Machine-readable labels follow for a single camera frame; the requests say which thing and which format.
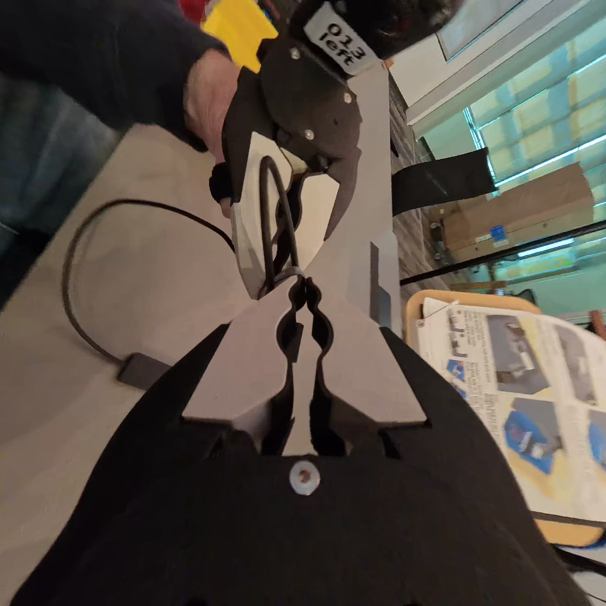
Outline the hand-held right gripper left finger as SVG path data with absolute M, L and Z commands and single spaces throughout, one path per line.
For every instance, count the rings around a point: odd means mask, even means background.
M 267 455 L 281 455 L 293 426 L 293 364 L 306 301 L 303 277 L 288 277 L 229 324 L 182 416 L 243 431 Z

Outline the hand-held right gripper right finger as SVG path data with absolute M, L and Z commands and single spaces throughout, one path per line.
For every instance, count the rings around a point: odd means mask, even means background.
M 402 368 L 406 345 L 351 303 L 329 298 L 309 278 L 312 337 L 320 347 L 310 401 L 310 437 L 318 455 L 390 451 L 390 430 L 427 421 Z

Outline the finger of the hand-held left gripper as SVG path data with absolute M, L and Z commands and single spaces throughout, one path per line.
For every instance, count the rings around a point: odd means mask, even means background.
M 310 263 L 322 247 L 339 191 L 328 174 L 308 174 L 300 186 L 300 221 L 294 231 L 299 263 Z
M 252 132 L 240 201 L 231 210 L 231 226 L 236 249 L 239 273 L 251 299 L 263 297 L 266 282 L 265 258 L 262 246 L 260 168 L 264 157 L 269 156 L 277 166 L 285 193 L 292 190 L 294 178 L 302 176 L 296 169 L 306 167 L 296 156 L 258 132 Z

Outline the yellow plastic bin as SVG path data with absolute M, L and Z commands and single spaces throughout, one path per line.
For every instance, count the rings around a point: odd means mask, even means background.
M 275 39 L 277 29 L 256 1 L 210 1 L 201 29 L 220 40 L 238 67 L 258 73 L 257 52 L 265 39 Z

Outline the black usb hub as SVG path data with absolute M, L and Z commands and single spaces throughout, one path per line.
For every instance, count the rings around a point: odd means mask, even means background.
M 147 391 L 170 369 L 171 365 L 165 362 L 135 352 L 122 363 L 116 380 L 127 387 Z

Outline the person's left forearm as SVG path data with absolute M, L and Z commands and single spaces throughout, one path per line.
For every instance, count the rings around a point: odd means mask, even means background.
M 115 129 L 157 125 L 197 150 L 184 89 L 206 51 L 178 1 L 1 1 L 1 72 L 54 85 Z

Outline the person's left hand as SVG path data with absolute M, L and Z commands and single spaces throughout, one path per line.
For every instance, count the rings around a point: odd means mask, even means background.
M 208 50 L 188 73 L 184 114 L 188 130 L 224 162 L 223 124 L 238 88 L 240 68 L 218 50 Z

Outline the black office chair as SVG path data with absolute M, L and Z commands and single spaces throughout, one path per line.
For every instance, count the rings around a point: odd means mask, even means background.
M 484 147 L 397 171 L 391 177 L 392 216 L 496 191 L 489 154 Z

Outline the person's legs in jeans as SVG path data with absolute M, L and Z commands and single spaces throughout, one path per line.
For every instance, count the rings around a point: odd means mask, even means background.
M 2 307 L 125 132 L 57 87 L 1 75 Z

